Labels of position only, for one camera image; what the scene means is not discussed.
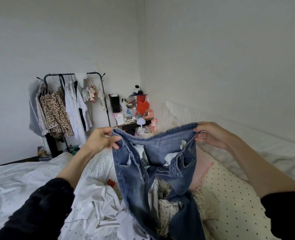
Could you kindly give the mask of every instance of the person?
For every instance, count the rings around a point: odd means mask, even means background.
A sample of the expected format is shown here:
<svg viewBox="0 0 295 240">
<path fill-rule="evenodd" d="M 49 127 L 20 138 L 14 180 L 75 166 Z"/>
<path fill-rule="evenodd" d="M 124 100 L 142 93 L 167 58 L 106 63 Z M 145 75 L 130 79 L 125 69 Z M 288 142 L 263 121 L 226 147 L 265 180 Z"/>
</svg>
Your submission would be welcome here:
<svg viewBox="0 0 295 240">
<path fill-rule="evenodd" d="M 269 164 L 235 134 L 213 122 L 199 122 L 196 141 L 227 150 L 247 175 L 271 219 L 271 231 L 282 240 L 295 238 L 295 181 Z M 121 138 L 112 128 L 97 128 L 86 144 L 57 175 L 32 193 L 0 229 L 0 239 L 57 239 L 64 220 L 72 211 L 75 190 L 89 162 L 104 148 L 118 149 Z"/>
</svg>

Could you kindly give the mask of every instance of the pink figurine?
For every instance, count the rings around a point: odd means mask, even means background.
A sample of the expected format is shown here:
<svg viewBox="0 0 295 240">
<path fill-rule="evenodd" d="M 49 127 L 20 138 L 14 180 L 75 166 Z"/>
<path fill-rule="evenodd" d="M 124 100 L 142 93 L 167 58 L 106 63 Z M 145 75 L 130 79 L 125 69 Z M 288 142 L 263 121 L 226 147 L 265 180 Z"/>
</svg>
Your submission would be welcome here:
<svg viewBox="0 0 295 240">
<path fill-rule="evenodd" d="M 153 119 L 150 124 L 151 132 L 156 132 L 157 131 L 157 126 L 158 126 L 158 120 Z"/>
</svg>

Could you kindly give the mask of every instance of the hand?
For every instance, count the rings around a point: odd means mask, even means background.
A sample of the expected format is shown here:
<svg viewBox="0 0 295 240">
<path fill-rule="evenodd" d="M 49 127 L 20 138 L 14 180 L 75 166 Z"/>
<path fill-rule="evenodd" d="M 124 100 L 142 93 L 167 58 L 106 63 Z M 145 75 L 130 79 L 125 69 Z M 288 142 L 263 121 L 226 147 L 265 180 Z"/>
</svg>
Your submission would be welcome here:
<svg viewBox="0 0 295 240">
<path fill-rule="evenodd" d="M 96 128 L 83 147 L 94 155 L 105 148 L 112 149 L 114 147 L 115 149 L 119 149 L 119 146 L 115 142 L 121 140 L 121 137 L 111 136 L 112 129 L 112 127 Z"/>
<path fill-rule="evenodd" d="M 228 141 L 234 134 L 214 122 L 199 122 L 198 124 L 194 129 L 195 132 L 200 132 L 195 137 L 196 141 L 209 144 L 216 148 L 229 149 Z"/>
</svg>

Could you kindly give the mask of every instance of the black metal clothes rack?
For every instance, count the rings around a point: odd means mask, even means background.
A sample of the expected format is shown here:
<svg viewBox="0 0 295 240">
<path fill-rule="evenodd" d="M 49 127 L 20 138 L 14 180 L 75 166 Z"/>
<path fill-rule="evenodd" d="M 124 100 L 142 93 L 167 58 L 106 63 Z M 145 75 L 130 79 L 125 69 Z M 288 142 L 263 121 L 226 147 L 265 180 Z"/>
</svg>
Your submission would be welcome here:
<svg viewBox="0 0 295 240">
<path fill-rule="evenodd" d="M 108 106 L 107 106 L 107 101 L 106 101 L 105 91 L 104 91 L 104 86 L 103 86 L 103 80 L 102 80 L 102 77 L 105 75 L 105 73 L 103 75 L 101 75 L 98 72 L 88 72 L 87 74 L 98 74 L 100 76 L 100 81 L 101 81 L 101 84 L 102 84 L 102 90 L 103 90 L 103 94 L 104 94 L 104 104 L 105 104 L 105 108 L 106 108 L 106 114 L 107 114 L 108 124 L 111 127 L 110 116 L 109 116 L 109 111 L 108 111 Z M 45 84 L 46 87 L 48 87 L 48 84 L 46 82 L 46 78 L 48 76 L 59 76 L 59 77 L 62 77 L 63 78 L 63 76 L 71 76 L 71 75 L 75 75 L 75 74 L 74 73 L 47 74 L 43 78 L 44 84 Z M 50 136 L 50 134 L 47 134 L 46 140 L 47 140 L 47 142 L 49 144 L 49 148 L 50 148 L 52 157 L 57 157 L 58 155 L 60 155 L 61 153 L 58 151 L 58 148 L 57 148 L 57 145 L 56 145 L 56 142 L 55 142 L 54 138 L 52 138 L 52 136 Z M 66 147 L 68 148 L 69 146 L 68 146 L 68 143 L 67 143 L 67 141 L 66 141 L 66 139 L 65 139 L 64 136 L 63 136 L 63 140 L 64 140 L 64 142 L 66 144 Z"/>
</svg>

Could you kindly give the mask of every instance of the person's left hand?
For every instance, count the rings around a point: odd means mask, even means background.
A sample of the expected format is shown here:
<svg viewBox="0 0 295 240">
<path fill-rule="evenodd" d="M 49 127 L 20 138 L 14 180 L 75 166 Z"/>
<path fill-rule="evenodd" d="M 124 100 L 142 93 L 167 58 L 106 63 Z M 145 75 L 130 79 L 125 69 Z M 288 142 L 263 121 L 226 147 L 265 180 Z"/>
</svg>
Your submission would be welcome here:
<svg viewBox="0 0 295 240">
<path fill-rule="evenodd" d="M 112 149 L 114 147 L 115 149 L 119 149 L 119 146 L 115 142 L 121 140 L 121 137 L 111 136 L 112 129 L 112 127 L 96 128 L 83 147 L 94 155 L 105 148 Z"/>
</svg>

